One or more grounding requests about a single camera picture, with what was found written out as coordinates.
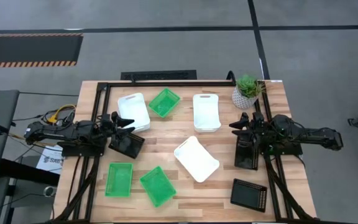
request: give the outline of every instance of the concrete floor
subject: concrete floor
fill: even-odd
[[[255,1],[260,26],[358,25],[358,1]],[[0,29],[162,26],[251,26],[243,0],[0,0]],[[282,79],[294,119],[337,129],[345,147],[332,152],[303,146],[318,216],[358,223],[358,30],[261,32],[271,79]],[[85,34],[78,65],[0,68],[0,90],[78,94],[83,80],[118,80],[121,72],[197,69],[199,79],[262,77],[253,31]],[[21,95],[15,118],[76,98]],[[13,131],[21,133],[28,122]],[[25,149],[9,141],[4,157]],[[21,208],[13,223],[45,221],[50,205]]]

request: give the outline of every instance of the butcher block table top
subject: butcher block table top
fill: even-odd
[[[75,113],[76,121],[90,120],[96,94],[96,86],[100,81],[84,81]],[[272,116],[285,114],[291,116],[281,81],[266,81]],[[243,111],[252,117],[254,108],[241,110],[232,101],[233,86],[153,86],[153,87],[112,87],[108,113],[117,111],[117,100],[122,96],[142,93],[146,105],[165,87],[168,87],[181,101],[166,117],[160,118],[149,107],[151,127],[149,130],[136,133],[145,138],[145,143],[136,159],[124,156],[106,146],[104,156],[100,158],[96,192],[90,222],[252,222],[274,221],[274,212],[270,190],[267,192],[266,212],[257,212],[230,203],[233,179],[241,179],[268,187],[269,182],[262,156],[259,156],[259,169],[246,170],[234,167],[236,136],[229,123],[238,121]],[[197,133],[193,125],[193,95],[213,93],[219,96],[219,119],[222,126],[215,133]],[[101,95],[99,114],[101,114],[104,91]],[[263,99],[260,97],[262,113]],[[219,168],[206,181],[198,183],[189,172],[175,159],[173,150],[190,136],[196,136],[205,149],[220,162]],[[76,157],[64,160],[57,195],[55,197],[55,213],[60,214],[67,204],[68,192],[75,168]],[[298,203],[312,217],[316,216],[310,193],[308,179],[303,164],[295,156],[282,156],[283,168],[289,191]],[[129,198],[105,197],[106,178],[111,162],[133,163],[131,196]],[[89,160],[88,171],[93,160]],[[80,178],[82,158],[73,186],[74,196]],[[160,166],[177,191],[173,199],[155,208],[139,182],[145,173]],[[285,207],[281,192],[277,189],[282,217]],[[85,192],[81,203],[80,218],[85,216]]]

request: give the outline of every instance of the green plastic basket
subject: green plastic basket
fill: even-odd
[[[140,178],[140,182],[155,207],[161,206],[177,194],[160,166],[146,173]]]
[[[129,197],[131,195],[132,167],[130,163],[110,163],[105,196]]]
[[[162,90],[150,103],[149,107],[160,117],[166,117],[179,103],[180,97],[168,88]]]

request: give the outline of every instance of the white plastic basket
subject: white plastic basket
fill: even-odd
[[[120,117],[134,119],[135,122],[125,128],[135,127],[132,133],[145,131],[150,128],[150,117],[147,112],[143,94],[135,93],[118,99]]]
[[[198,142],[189,137],[173,154],[197,182],[204,182],[218,167],[219,161]]]
[[[194,128],[197,132],[214,132],[221,127],[216,94],[193,96]]]

